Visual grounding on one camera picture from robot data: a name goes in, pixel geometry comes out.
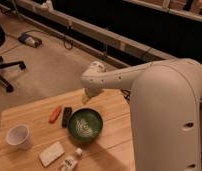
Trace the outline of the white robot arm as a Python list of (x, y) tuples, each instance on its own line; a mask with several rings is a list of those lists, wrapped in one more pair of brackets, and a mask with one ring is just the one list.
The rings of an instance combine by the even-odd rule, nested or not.
[(130, 92), (136, 171), (202, 171), (202, 64), (182, 58), (107, 72), (95, 61), (81, 81), (87, 98), (104, 89)]

